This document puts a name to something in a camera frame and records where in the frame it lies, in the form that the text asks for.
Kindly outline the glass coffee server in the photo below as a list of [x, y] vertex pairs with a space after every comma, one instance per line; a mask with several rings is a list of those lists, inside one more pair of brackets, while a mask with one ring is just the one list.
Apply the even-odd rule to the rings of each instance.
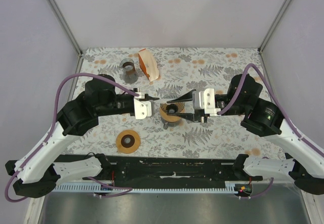
[[170, 122], [170, 121], [166, 121], [165, 119], [161, 118], [161, 121], [163, 123], [163, 129], [167, 130], [168, 128], [174, 128], [180, 125], [180, 123], [182, 122], [182, 120], [178, 120], [176, 122]]

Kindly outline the ribbed glass dripper cone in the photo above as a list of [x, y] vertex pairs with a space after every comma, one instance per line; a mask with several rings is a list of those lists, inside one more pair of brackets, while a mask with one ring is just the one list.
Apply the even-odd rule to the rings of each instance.
[[185, 104], [184, 102], [176, 102], [170, 104], [161, 103], [160, 108], [165, 114], [181, 113], [185, 109]]

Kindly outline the white paper coffee filter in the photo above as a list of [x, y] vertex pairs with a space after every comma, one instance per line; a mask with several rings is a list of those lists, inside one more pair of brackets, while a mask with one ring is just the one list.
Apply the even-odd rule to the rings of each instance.
[[170, 98], [161, 98], [161, 99], [157, 100], [156, 102], [157, 103], [167, 103], [170, 100], [171, 100]]

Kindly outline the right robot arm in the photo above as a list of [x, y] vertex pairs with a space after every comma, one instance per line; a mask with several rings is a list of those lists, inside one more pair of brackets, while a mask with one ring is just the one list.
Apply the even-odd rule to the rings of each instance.
[[240, 154], [232, 166], [233, 177], [237, 180], [263, 180], [273, 178], [292, 181], [299, 189], [313, 194], [323, 194], [323, 157], [316, 146], [303, 146], [302, 137], [294, 132], [284, 118], [283, 113], [274, 103], [259, 96], [263, 86], [249, 74], [244, 81], [242, 75], [235, 75], [230, 82], [226, 94], [211, 93], [213, 89], [203, 91], [191, 90], [183, 96], [172, 99], [168, 103], [191, 101], [194, 112], [178, 113], [168, 109], [169, 116], [178, 116], [191, 122], [205, 123], [208, 118], [219, 116], [220, 111], [235, 102], [225, 116], [243, 115], [240, 125], [248, 132], [280, 146], [286, 153], [284, 160], [270, 160]]

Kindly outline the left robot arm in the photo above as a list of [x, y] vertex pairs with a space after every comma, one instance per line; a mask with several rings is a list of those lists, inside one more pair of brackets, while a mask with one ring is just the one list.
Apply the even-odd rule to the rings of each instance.
[[[80, 95], [58, 110], [58, 100], [64, 84], [75, 77], [91, 77]], [[18, 161], [5, 164], [11, 176], [18, 201], [40, 198], [58, 185], [73, 180], [111, 179], [112, 165], [104, 154], [85, 156], [79, 161], [57, 162], [61, 153], [73, 142], [99, 125], [102, 116], [130, 114], [137, 120], [154, 114], [157, 98], [138, 89], [129, 90], [107, 74], [77, 73], [65, 78], [58, 87], [52, 125], [34, 148]]]

